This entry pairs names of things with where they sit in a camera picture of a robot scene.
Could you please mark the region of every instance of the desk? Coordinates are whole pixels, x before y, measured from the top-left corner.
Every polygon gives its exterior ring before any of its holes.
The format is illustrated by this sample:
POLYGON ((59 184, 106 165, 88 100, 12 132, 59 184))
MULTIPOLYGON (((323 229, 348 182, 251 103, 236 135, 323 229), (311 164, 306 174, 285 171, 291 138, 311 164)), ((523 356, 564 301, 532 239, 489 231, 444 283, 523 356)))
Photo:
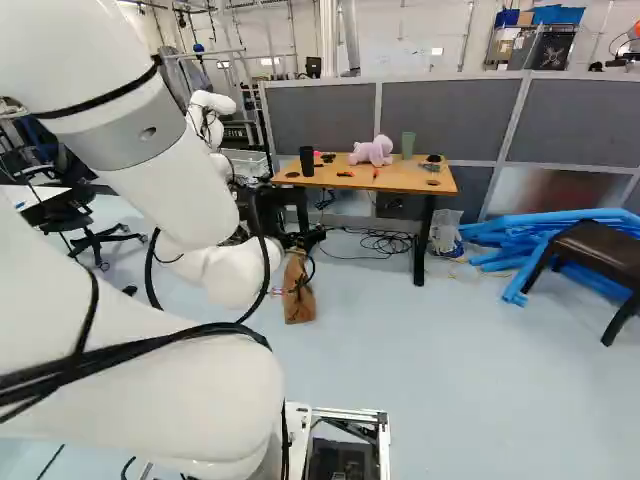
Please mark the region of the desk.
MULTIPOLYGON (((71 189, 67 187, 33 187, 42 203, 52 199, 60 200, 60 195, 72 195, 71 189)), ((30 225, 35 226, 40 223, 44 215, 43 206, 26 185, 0 185, 0 192, 9 200, 9 203, 16 207, 24 219, 30 225)))
POLYGON ((431 217, 435 209, 435 199, 438 195, 456 195, 458 188, 451 175, 446 160, 440 162, 440 172, 427 172, 419 163, 426 155, 415 155, 410 160, 402 160, 400 155, 394 155, 393 164, 380 167, 379 175, 373 178, 373 165, 369 163, 350 166, 347 163, 348 153, 338 153, 333 163, 323 163, 316 157, 316 167, 313 177, 302 176, 299 161, 278 172, 271 182, 279 185, 293 185, 300 191, 300 201, 296 203, 298 221, 302 231, 309 230, 309 215, 307 212, 306 187, 346 188, 354 190, 374 190, 377 192, 412 193, 424 196, 422 224, 420 232, 413 239, 413 283, 424 285, 424 255, 429 240, 431 217), (291 172, 299 173, 297 177, 288 177, 291 172), (338 177, 338 172, 352 172, 353 177, 338 177))

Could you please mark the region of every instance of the office chair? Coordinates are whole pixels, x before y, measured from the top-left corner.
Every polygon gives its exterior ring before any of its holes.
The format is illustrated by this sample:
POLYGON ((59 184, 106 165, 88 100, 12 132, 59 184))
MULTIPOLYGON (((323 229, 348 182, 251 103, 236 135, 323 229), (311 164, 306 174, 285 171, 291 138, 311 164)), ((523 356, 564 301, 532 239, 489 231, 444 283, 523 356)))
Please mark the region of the office chair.
POLYGON ((40 186, 68 187, 72 191, 72 199, 56 202, 55 199, 46 202, 45 218, 39 225, 40 230, 45 235, 49 233, 63 233, 74 230, 82 230, 84 236, 70 239, 71 247, 68 253, 70 258, 76 259, 82 252, 91 248, 95 266, 103 272, 110 268, 109 262, 105 261, 100 254, 103 243, 124 242, 126 240, 137 239, 140 243, 147 242, 147 236, 140 233, 131 233, 127 225, 117 223, 111 228, 100 232, 93 232, 89 225, 93 223, 91 214, 93 210, 89 204, 96 198, 95 190, 86 183, 86 178, 96 178, 95 174, 89 170, 79 160, 69 163, 64 172, 59 172, 54 165, 39 165, 31 167, 14 174, 20 180, 31 180, 37 174, 44 174, 48 178, 55 178, 53 182, 40 184, 40 186))

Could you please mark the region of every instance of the pink stuffed animal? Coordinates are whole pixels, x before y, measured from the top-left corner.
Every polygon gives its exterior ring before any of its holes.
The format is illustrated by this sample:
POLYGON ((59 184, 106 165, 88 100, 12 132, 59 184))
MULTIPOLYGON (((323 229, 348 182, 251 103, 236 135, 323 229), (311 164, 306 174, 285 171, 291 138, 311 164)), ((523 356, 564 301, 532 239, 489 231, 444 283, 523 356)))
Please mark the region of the pink stuffed animal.
POLYGON ((353 144, 353 153, 349 154, 349 165, 371 162, 376 167, 391 165, 393 142, 386 135, 377 135, 373 142, 353 144))

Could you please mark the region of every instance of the black cup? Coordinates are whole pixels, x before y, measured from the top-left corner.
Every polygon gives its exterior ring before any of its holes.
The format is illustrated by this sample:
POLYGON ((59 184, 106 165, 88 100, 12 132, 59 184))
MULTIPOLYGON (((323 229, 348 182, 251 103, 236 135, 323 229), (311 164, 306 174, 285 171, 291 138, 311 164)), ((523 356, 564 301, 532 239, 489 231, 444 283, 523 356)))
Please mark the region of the black cup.
POLYGON ((313 177, 313 147, 300 147, 300 165, 302 165, 302 175, 313 177))

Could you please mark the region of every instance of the brown bench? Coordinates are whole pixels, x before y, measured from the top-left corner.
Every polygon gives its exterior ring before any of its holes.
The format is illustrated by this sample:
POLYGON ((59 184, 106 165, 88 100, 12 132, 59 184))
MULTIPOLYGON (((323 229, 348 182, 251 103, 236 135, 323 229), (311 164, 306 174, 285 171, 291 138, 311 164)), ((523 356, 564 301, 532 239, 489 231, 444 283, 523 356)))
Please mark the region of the brown bench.
POLYGON ((602 335, 601 342, 609 347, 640 307, 640 240, 594 220, 582 220, 549 241, 522 293, 531 289, 553 256, 557 256, 554 271, 572 261, 632 290, 602 335))

